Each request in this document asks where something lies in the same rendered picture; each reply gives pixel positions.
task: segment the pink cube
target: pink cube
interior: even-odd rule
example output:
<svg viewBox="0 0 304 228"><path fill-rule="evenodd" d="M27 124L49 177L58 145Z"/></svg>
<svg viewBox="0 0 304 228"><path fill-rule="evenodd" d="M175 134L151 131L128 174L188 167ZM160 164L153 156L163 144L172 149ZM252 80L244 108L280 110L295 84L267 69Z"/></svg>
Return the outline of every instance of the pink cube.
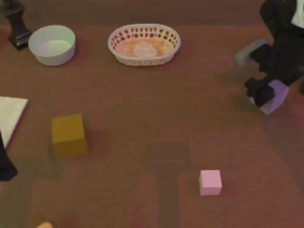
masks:
<svg viewBox="0 0 304 228"><path fill-rule="evenodd" d="M201 170L199 175L201 196L219 195L222 190L222 180L219 170Z"/></svg>

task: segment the black figurine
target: black figurine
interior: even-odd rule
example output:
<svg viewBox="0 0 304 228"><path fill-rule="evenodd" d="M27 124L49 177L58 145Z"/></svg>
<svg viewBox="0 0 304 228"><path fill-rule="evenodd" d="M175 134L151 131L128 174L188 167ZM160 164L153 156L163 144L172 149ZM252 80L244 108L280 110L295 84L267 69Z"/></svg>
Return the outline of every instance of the black figurine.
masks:
<svg viewBox="0 0 304 228"><path fill-rule="evenodd" d="M0 14L9 20L11 34L9 41L17 49L22 50L28 46L32 32L28 30L23 21L25 7L18 0L3 0L0 6Z"/></svg>
<svg viewBox="0 0 304 228"><path fill-rule="evenodd" d="M249 53L259 64L259 71L266 73L262 80L245 82L247 96L253 97L261 107L275 97L268 84L280 80L290 86L304 75L304 13L301 0L266 0L260 16L269 29L274 43L261 44Z"/></svg>
<svg viewBox="0 0 304 228"><path fill-rule="evenodd" d="M10 181L18 174L16 167L6 154L0 132L0 181Z"/></svg>

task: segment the perforated basket rim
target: perforated basket rim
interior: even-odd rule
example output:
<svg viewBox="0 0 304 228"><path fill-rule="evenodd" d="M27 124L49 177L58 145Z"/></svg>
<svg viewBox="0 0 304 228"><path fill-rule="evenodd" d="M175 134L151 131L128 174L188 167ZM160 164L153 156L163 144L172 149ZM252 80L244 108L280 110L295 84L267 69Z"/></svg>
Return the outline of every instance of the perforated basket rim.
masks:
<svg viewBox="0 0 304 228"><path fill-rule="evenodd" d="M176 47L172 51L170 51L170 52L168 52L164 55L156 56L156 57L130 57L130 56L125 56L125 55L122 55L122 54L119 54L118 52L116 52L114 50L114 48L112 47L111 41L112 41L113 36L117 32L119 32L121 30L129 29L129 28L146 28L146 27L158 27L158 28L164 28L164 29L170 31L171 33L173 33L175 35L175 37L177 39ZM179 34L177 33L177 31L175 31L174 29L172 29L169 26L162 25L162 24L130 24L130 25L125 25L125 26L122 26L122 27L119 27L119 28L115 29L108 38L108 48L109 48L110 52L114 56L123 58L125 60L147 60L147 61L149 61L149 60L164 59L164 58L168 58L172 55L175 55L175 53L180 49L180 47L181 47L181 38L180 38Z"/></svg>

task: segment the black stand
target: black stand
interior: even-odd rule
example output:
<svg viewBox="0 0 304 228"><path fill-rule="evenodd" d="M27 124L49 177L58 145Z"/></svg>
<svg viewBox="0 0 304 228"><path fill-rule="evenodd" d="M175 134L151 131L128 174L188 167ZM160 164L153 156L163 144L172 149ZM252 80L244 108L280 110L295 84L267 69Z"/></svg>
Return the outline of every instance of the black stand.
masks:
<svg viewBox="0 0 304 228"><path fill-rule="evenodd" d="M20 51L28 46L29 37L32 34L26 28L22 18L25 7L20 2L14 0L3 0L3 2L0 6L0 14L10 22L11 34L9 41Z"/></svg>
<svg viewBox="0 0 304 228"><path fill-rule="evenodd" d="M6 154L0 132L0 181L10 181L18 174L16 167Z"/></svg>

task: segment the yellow cube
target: yellow cube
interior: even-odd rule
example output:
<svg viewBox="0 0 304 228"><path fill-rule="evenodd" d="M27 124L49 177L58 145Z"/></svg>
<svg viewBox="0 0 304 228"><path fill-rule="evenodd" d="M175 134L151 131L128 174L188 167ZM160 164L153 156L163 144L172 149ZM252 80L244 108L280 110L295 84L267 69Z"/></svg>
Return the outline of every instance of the yellow cube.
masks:
<svg viewBox="0 0 304 228"><path fill-rule="evenodd" d="M52 143L56 155L69 158L88 153L86 133L81 114L52 119Z"/></svg>

